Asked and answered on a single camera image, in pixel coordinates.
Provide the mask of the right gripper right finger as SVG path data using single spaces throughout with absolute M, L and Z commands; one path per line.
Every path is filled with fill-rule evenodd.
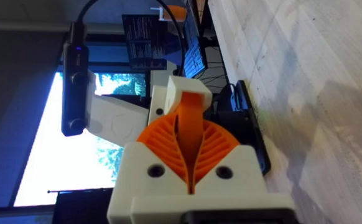
M 193 193 L 266 192 L 254 148 L 240 144 L 225 128 L 204 120 L 202 140 L 193 160 Z

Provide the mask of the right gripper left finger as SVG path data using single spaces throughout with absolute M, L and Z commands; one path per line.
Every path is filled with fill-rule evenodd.
M 109 223 L 180 223 L 188 173 L 176 138 L 177 115 L 153 121 L 124 147 Z

